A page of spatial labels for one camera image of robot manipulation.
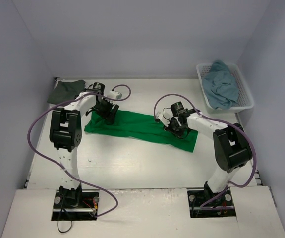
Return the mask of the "green t shirt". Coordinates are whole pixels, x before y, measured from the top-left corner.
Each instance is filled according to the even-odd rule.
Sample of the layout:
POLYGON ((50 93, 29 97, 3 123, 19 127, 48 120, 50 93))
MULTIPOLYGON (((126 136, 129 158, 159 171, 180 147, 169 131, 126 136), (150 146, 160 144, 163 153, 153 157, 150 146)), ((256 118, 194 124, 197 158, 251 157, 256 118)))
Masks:
POLYGON ((147 142, 171 145, 187 152, 193 152, 198 132, 191 131, 182 139, 165 131, 164 126, 155 122, 152 115, 119 110, 113 124, 102 119, 97 113, 91 113, 91 119, 84 127, 86 133, 115 137, 135 138, 147 142))

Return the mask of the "grey t shirt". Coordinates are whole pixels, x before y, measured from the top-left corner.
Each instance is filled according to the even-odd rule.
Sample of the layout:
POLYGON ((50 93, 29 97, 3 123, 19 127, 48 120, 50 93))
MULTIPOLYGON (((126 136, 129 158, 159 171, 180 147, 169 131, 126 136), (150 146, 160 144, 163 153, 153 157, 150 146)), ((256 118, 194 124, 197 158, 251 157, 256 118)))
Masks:
POLYGON ((49 104, 60 104, 74 100, 79 93, 85 89, 85 81, 77 80, 74 82, 60 81, 47 99, 49 104))

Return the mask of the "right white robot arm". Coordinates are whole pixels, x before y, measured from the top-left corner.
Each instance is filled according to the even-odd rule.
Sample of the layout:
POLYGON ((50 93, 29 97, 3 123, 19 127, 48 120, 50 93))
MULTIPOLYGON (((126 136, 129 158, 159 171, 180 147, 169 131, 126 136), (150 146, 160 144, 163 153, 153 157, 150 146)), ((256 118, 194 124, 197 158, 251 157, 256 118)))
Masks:
POLYGON ((217 163, 213 175, 204 184, 202 210, 213 210, 225 194, 237 171, 253 159, 251 145, 241 125, 227 121, 209 119, 196 109, 187 109, 182 102, 169 107, 169 112, 157 112, 157 119, 164 130, 183 139, 191 131, 203 134, 213 141, 217 163))

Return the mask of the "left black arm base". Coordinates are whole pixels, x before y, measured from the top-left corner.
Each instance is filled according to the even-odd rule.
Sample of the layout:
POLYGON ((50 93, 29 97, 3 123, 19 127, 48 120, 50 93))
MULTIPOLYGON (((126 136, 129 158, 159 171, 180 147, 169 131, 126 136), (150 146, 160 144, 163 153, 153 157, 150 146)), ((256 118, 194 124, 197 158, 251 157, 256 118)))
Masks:
POLYGON ((71 198, 56 191, 51 220, 57 223, 60 234, 69 232, 76 221, 95 221, 99 210, 99 192, 84 190, 79 200, 74 203, 71 198))

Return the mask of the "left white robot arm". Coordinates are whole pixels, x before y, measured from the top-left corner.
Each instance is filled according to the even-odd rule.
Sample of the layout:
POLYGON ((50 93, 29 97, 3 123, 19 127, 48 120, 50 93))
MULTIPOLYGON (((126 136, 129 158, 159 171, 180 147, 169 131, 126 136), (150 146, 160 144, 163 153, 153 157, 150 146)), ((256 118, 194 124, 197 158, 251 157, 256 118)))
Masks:
POLYGON ((82 117, 95 112, 112 124, 119 109, 113 100, 121 99, 122 94, 112 90, 106 94, 107 98, 103 98, 104 89, 104 84, 95 82, 92 88, 73 97, 76 102, 52 111, 50 142, 57 149, 59 163, 64 166, 59 195, 63 206, 67 208, 77 208, 83 201, 77 164, 77 150, 82 139, 82 117))

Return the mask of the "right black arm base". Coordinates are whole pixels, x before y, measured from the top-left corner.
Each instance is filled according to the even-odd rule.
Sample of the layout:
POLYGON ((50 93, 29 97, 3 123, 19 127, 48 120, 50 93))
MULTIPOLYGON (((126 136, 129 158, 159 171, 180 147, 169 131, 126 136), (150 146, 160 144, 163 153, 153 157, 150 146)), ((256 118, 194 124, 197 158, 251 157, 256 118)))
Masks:
POLYGON ((204 190, 188 190, 187 198, 190 218, 192 219, 236 217, 230 189, 216 200, 204 205, 203 208, 200 206, 209 200, 204 196, 204 190))

